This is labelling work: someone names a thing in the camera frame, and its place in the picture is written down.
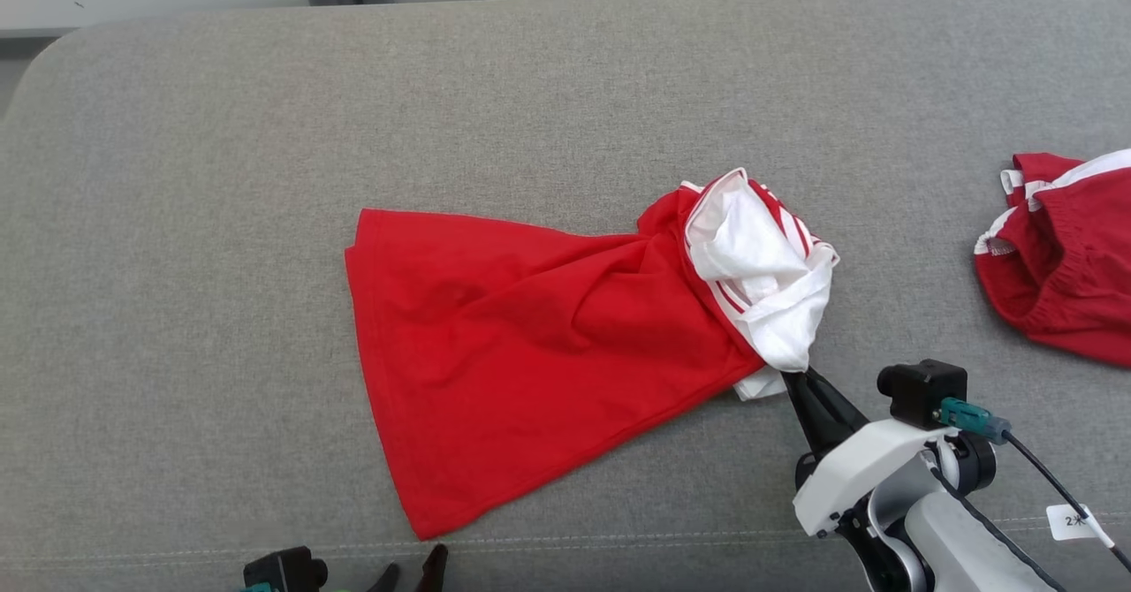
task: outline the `white trim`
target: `white trim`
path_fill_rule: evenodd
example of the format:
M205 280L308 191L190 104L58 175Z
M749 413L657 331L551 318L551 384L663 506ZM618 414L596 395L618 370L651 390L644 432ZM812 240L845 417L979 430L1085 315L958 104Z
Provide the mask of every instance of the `white trim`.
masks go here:
M1042 192L1043 190L1067 188L1071 185L1079 183L1085 179L1128 168L1131 168L1131 148L1115 151L1114 153L1107 153L1106 155L1098 156L1089 162L1081 163L1080 165L1057 177L1052 183L1045 181L1033 181L1033 183L1042 186L1034 188L1033 190L1027 187L1025 189L1025 196L1029 198L1037 192Z
M1029 212L1036 212L1043 207L1041 201L1035 199L1033 195L1042 190L1047 190L1052 185L1048 181L1041 181L1039 179L1036 181L1029 181L1025 185L1025 200L1029 206Z
M1005 190L1005 196L1012 195L1013 190L1025 186L1025 177L1021 170L1002 170L1001 188Z
M994 220L988 232L978 237L978 241L974 243L975 256L982 254L1005 256L1007 254L1017 251L1017 247L1013 243L998 238L998 233L1005 226L1005 222L1009 221L1010 215L1013 214L1013 211L1016 209L1016 207L1007 209L1005 213Z

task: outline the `floor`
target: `floor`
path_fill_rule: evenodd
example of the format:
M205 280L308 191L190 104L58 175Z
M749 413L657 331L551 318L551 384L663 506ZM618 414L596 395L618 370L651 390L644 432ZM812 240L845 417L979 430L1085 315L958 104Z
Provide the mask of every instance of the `floor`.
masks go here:
M24 69L51 42L50 37L0 38L0 117L8 110L8 102L20 76L24 76Z

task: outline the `white stripe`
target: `white stripe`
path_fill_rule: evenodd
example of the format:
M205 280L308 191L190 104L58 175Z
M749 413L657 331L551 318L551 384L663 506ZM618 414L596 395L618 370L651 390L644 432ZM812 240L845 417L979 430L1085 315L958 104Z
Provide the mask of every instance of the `white stripe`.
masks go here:
M809 249L813 249L813 244L817 241L814 241L813 235L809 233L809 225L805 225L805 222L802 221L800 216L795 216L794 218L796 218L797 225L801 225L801 233L805 237L805 244L809 246Z
M1081 163L1080 165L1057 177L1047 187L1042 188L1042 190L1067 188L1068 186L1079 183L1087 178L1098 177L1100 174L1126 168L1131 168L1131 148L1108 153L1089 162Z
M803 238L797 233L797 224L793 222L793 215L786 212L784 207L778 208L778 214L782 215L782 231L785 233L786 240L789 241L789 246L797 252L797 256L805 258Z
M739 321L739 319L742 317L743 311L745 311L748 307L750 307L750 303L749 302L743 303L741 298L727 294L725 291L723 291L722 288L716 285L714 281L707 282L707 288L710 289L710 295L715 297L715 304L717 304L718 308L723 310L723 314L725 314L726 317L732 323ZM728 298L734 300L734 302L728 301L727 300ZM743 306L743 310L739 311L734 307L735 304Z

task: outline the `teal connector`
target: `teal connector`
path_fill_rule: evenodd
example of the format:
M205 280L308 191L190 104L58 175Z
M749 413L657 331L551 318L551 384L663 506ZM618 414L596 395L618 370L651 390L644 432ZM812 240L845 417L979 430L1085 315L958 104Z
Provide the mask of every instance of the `teal connector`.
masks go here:
M961 400L955 397L946 397L942 400L942 404L939 406L938 417L935 419L948 427L955 427L958 430L981 435L982 437L988 438L990 441L999 445L1005 444L1005 438L1002 437L1002 434L1011 428L1009 420L998 418L998 415L994 415L977 404L962 402Z

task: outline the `couch cushion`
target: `couch cushion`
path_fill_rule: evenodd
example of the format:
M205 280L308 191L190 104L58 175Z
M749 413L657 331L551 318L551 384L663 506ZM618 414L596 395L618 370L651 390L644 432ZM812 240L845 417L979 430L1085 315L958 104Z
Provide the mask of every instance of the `couch cushion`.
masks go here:
M417 543L383 464L343 249L364 206L581 233L744 165L837 246L813 363L972 398L1131 543L1131 376L1027 342L974 241L1015 152L1131 145L1126 0L516 0L97 26L0 129L0 587L226 590L305 543L364 590ZM449 589L866 585L793 517L787 401L731 392L448 537ZM975 501L1070 586L1015 453Z

